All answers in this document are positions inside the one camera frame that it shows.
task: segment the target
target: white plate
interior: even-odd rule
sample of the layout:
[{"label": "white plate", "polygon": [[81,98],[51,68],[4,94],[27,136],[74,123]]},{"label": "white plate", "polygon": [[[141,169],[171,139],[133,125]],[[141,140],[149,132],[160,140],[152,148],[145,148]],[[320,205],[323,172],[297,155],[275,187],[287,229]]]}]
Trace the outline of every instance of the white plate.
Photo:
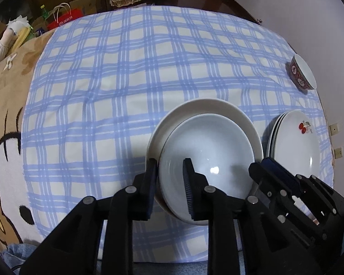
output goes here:
[{"label": "white plate", "polygon": [[[255,161],[261,162],[264,156],[261,140],[253,123],[245,113],[235,105],[221,99],[197,98],[175,107],[158,123],[148,143],[145,166],[149,158],[155,158],[159,161],[167,138],[179,124],[200,114],[217,114],[235,122],[245,132],[250,141]],[[256,188],[257,185],[253,183],[253,192],[256,191]],[[157,181],[155,200],[167,213],[174,216],[162,197],[159,181]]]},{"label": "white plate", "polygon": [[283,118],[285,117],[286,114],[288,114],[288,112],[286,112],[283,116],[280,117],[280,119],[278,119],[277,125],[273,128],[272,142],[270,143],[270,149],[269,149],[269,154],[270,154],[270,157],[272,158],[274,158],[275,140],[277,138],[280,123],[283,121]]},{"label": "white plate", "polygon": [[272,144],[272,142],[274,142],[274,131],[276,130],[277,126],[279,125],[279,123],[281,122],[282,118],[287,114],[287,112],[279,115],[272,127],[272,131],[270,132],[270,135],[269,135],[269,139],[267,140],[267,147],[266,147],[266,157],[269,157],[270,156],[270,146]]},{"label": "white plate", "polygon": [[197,173],[230,196],[245,199],[252,179],[248,167],[254,162],[251,144],[232,120],[216,114],[191,117],[169,136],[159,161],[162,195],[171,211],[182,221],[206,225],[191,219],[187,207],[182,162],[191,158]]},{"label": "white plate", "polygon": [[[299,128],[303,123],[305,133]],[[274,142],[273,158],[291,174],[319,176],[320,146],[311,120],[301,111],[290,111],[281,121]]]}]

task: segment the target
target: cartoon bear blanket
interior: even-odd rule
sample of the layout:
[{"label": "cartoon bear blanket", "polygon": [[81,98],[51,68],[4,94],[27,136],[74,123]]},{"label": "cartoon bear blanket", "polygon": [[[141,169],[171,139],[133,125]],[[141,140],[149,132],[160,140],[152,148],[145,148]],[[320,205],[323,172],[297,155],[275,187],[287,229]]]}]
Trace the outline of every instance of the cartoon bear blanket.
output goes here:
[{"label": "cartoon bear blanket", "polygon": [[0,251],[11,243],[42,241],[29,209],[20,129],[34,68],[52,34],[28,41],[0,62]]}]

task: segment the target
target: tablecloth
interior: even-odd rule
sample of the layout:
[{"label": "tablecloth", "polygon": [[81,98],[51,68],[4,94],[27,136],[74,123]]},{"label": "tablecloth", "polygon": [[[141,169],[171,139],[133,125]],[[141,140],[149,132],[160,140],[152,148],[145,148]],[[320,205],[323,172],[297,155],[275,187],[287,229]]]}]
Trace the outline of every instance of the tablecloth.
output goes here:
[{"label": "tablecloth", "polygon": [[[235,16],[146,6],[86,16],[59,27],[44,49],[22,123],[24,174],[43,237],[86,195],[112,196],[144,171],[151,133],[169,110],[197,97],[237,105],[264,150],[273,119],[299,109],[316,128],[318,177],[333,184],[327,124],[316,91],[299,91],[279,35]],[[208,229],[156,203],[134,222],[134,260],[207,259]]]}]

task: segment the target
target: plate with cherry pattern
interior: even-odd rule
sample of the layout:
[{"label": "plate with cherry pattern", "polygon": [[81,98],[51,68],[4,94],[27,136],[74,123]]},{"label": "plate with cherry pattern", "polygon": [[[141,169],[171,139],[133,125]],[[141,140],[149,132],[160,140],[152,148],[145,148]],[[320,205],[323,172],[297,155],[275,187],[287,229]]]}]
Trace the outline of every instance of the plate with cherry pattern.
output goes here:
[{"label": "plate with cherry pattern", "polygon": [[288,112],[278,125],[272,157],[293,175],[319,176],[320,146],[311,119],[299,110]]},{"label": "plate with cherry pattern", "polygon": [[278,126],[280,125],[280,122],[282,121],[282,119],[284,118],[284,116],[287,114],[288,112],[285,112],[283,114],[281,114],[280,116],[277,117],[277,119],[275,120],[275,123],[272,127],[272,132],[269,135],[269,139],[267,141],[267,147],[266,147],[266,157],[271,156],[272,157],[272,152],[273,152],[273,147],[274,147],[274,141],[275,141],[275,137],[277,134],[277,129]]}]

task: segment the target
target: red patterned bowl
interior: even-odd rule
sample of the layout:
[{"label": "red patterned bowl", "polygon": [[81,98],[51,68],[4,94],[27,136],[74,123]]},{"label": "red patterned bowl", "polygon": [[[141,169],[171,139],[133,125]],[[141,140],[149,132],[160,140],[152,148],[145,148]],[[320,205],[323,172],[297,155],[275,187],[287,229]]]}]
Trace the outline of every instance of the red patterned bowl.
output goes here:
[{"label": "red patterned bowl", "polygon": [[316,80],[311,69],[300,55],[294,54],[290,68],[292,75],[302,89],[314,90],[317,88]]}]

